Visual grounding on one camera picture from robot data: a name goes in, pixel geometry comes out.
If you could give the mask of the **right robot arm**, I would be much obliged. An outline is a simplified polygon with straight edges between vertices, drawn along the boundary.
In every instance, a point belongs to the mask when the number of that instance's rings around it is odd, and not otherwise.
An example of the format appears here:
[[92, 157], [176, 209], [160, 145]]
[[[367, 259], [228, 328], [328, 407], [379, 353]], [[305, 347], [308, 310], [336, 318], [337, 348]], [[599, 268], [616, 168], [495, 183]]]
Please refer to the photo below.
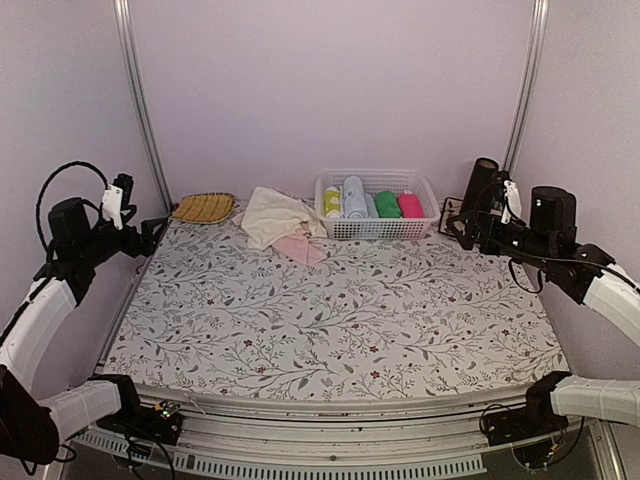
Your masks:
[[[508, 258], [510, 266], [535, 268], [538, 283], [557, 286], [637, 342], [639, 284], [601, 248], [576, 242], [575, 196], [558, 187], [533, 188], [527, 221], [516, 211], [515, 196], [513, 182], [492, 182], [473, 205], [449, 214], [446, 228], [465, 250], [477, 248]], [[479, 425], [488, 443], [496, 446], [565, 429], [570, 416], [638, 425], [639, 384], [553, 371], [527, 389], [523, 407], [501, 407]]]

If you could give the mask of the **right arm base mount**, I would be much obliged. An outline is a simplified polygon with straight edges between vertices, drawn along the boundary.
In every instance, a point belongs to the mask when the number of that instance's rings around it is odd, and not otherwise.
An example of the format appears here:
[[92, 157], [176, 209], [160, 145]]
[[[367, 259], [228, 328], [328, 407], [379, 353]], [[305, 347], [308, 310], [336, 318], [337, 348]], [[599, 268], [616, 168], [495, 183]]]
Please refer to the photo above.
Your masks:
[[491, 404], [479, 419], [479, 429], [490, 446], [562, 432], [568, 426], [569, 420], [566, 416], [556, 415], [550, 408], [540, 406], [511, 408], [502, 404]]

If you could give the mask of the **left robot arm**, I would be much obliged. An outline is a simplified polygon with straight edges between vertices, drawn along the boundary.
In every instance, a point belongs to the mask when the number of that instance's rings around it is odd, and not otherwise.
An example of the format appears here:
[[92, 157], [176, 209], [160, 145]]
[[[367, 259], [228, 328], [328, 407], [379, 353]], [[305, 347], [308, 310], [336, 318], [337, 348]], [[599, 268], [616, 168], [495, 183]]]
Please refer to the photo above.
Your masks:
[[49, 227], [37, 230], [45, 262], [1, 332], [1, 453], [19, 460], [27, 473], [54, 462], [62, 444], [95, 422], [128, 434], [156, 437], [159, 408], [144, 407], [127, 375], [96, 375], [81, 386], [37, 401], [32, 387], [57, 330], [84, 300], [98, 266], [118, 253], [151, 256], [167, 221], [130, 225], [133, 178], [102, 176], [104, 192], [91, 223], [92, 203], [72, 197], [54, 205]]

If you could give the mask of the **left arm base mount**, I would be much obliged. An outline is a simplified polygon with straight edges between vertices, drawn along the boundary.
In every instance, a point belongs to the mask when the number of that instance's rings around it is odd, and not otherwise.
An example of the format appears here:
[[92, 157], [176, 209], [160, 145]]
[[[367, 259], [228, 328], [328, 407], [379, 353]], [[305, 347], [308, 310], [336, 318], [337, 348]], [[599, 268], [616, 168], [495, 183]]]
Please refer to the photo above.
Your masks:
[[124, 406], [117, 413], [98, 420], [97, 425], [105, 430], [120, 434], [129, 433], [137, 438], [142, 437], [141, 434], [137, 434], [140, 430], [162, 444], [176, 446], [183, 420], [181, 405], [164, 400], [154, 406]]

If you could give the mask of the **cream white towel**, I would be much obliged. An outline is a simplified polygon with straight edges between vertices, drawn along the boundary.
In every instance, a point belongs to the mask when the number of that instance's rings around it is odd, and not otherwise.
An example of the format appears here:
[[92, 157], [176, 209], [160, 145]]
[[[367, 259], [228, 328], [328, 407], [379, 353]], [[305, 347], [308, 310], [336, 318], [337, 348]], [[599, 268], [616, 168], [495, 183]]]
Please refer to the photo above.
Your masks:
[[244, 211], [241, 228], [248, 235], [248, 247], [257, 250], [265, 250], [278, 240], [298, 233], [328, 237], [311, 207], [300, 199], [266, 187], [254, 189]]

